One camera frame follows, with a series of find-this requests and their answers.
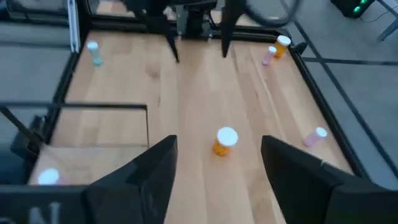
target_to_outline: wooden surface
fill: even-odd
[[[104,63],[94,67],[85,49],[66,100],[146,103],[150,144],[178,136],[177,173],[165,223],[284,223],[261,159],[261,136],[266,134],[351,172],[330,131],[311,148],[302,144],[317,126],[329,129],[288,52],[263,67],[269,44],[233,42],[222,58],[219,40],[179,40],[181,63],[176,64],[158,35],[92,32],[88,39],[99,43]],[[144,122],[140,111],[63,111],[52,144],[140,145],[146,142]],[[218,157],[211,146],[223,126],[234,128],[239,141],[228,156]],[[93,163],[85,153],[94,153],[86,150],[64,148],[61,157],[79,158],[69,160],[68,166],[77,167],[74,173],[98,178],[105,171],[97,174],[85,165]],[[58,152],[45,151],[38,166],[54,166],[46,154]],[[139,154],[113,152],[108,156],[101,150],[96,166],[118,164],[117,169]]]
[[[60,185],[91,184],[143,153],[144,146],[52,147],[42,149],[29,183],[37,184],[41,172],[56,168]]]

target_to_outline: green light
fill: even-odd
[[[359,10],[361,10],[361,7],[356,6],[355,9],[354,9],[354,12],[359,12]]]

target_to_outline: wooden panel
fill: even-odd
[[[91,184],[145,152],[143,146],[52,147],[42,149],[29,183],[45,169],[56,168],[61,185]]]

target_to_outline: black base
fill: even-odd
[[[368,0],[364,4],[361,4],[361,0],[330,0],[330,2],[333,3],[345,17],[359,18],[374,0]],[[356,7],[359,7],[360,10],[354,12]]]

